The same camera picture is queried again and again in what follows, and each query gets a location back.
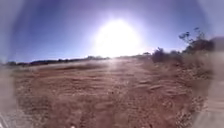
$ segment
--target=sky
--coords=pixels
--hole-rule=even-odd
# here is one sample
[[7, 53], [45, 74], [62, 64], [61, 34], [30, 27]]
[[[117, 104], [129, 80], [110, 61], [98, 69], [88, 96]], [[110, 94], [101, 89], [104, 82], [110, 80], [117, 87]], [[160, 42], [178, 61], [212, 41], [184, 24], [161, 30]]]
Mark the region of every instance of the sky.
[[93, 38], [103, 24], [122, 19], [143, 40], [146, 52], [157, 47], [180, 50], [178, 38], [209, 18], [197, 0], [8, 0], [0, 3], [1, 52], [8, 60], [83, 58], [93, 53]]

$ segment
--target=bush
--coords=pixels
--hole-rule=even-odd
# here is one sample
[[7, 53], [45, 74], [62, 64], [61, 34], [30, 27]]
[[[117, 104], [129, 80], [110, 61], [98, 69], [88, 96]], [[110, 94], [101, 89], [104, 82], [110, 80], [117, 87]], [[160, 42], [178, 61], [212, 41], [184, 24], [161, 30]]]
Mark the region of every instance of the bush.
[[165, 60], [168, 59], [167, 53], [164, 52], [162, 48], [158, 48], [155, 50], [154, 53], [152, 53], [152, 61], [153, 62], [164, 62]]
[[169, 54], [169, 59], [171, 61], [177, 62], [177, 63], [182, 63], [183, 62], [183, 57], [180, 52], [178, 51], [171, 51]]
[[189, 44], [189, 46], [183, 51], [185, 53], [195, 53], [196, 51], [213, 51], [214, 43], [207, 40], [196, 40]]

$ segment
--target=sunlight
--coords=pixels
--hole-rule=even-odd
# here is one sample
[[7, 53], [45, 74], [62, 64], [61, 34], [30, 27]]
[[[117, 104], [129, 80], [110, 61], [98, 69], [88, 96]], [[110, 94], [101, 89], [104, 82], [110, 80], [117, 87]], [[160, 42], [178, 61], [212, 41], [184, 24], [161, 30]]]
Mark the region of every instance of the sunlight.
[[95, 53], [102, 57], [135, 55], [144, 52], [136, 31], [123, 20], [104, 25], [95, 39]]

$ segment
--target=dirt ground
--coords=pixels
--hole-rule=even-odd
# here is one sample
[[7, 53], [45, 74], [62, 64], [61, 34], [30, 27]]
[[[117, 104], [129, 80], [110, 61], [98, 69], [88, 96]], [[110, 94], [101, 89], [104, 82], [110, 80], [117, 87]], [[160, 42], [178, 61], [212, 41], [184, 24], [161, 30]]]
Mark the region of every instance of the dirt ground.
[[127, 59], [22, 68], [13, 77], [34, 128], [186, 128], [206, 95], [207, 78], [197, 75]]

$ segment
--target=distant treeline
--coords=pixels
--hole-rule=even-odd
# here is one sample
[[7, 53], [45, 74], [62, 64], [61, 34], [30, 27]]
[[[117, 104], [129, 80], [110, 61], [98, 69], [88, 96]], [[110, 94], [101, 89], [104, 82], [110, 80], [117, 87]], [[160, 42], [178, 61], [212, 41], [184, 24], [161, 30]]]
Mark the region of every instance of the distant treeline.
[[69, 63], [69, 62], [80, 62], [87, 60], [106, 60], [109, 58], [103, 58], [100, 56], [88, 56], [87, 58], [82, 59], [58, 59], [58, 60], [37, 60], [32, 62], [7, 62], [7, 66], [37, 66], [37, 65], [47, 65], [47, 64], [58, 64], [58, 63]]

